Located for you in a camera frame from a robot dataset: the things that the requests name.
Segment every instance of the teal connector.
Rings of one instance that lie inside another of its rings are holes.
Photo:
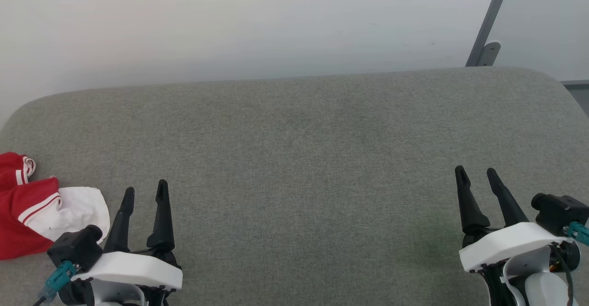
[[[39,299],[44,299],[43,303],[47,305],[50,304],[59,290],[65,287],[77,271],[78,270],[76,270],[71,261],[62,262],[61,266],[57,267],[53,274],[47,279],[45,286],[39,291],[37,297],[39,297]]]
[[[566,234],[579,243],[589,245],[589,229],[579,222],[571,222],[568,225]]]

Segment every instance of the red and white garment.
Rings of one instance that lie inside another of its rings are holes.
[[[62,233],[88,224],[106,237],[110,216],[100,190],[60,189],[55,177],[29,183],[34,171],[29,157],[0,155],[0,260],[45,252]]]

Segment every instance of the white wall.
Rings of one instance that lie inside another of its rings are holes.
[[[82,88],[463,66],[491,0],[0,0],[0,126]]]
[[[493,65],[589,80],[589,0],[503,0],[488,39],[501,43]]]

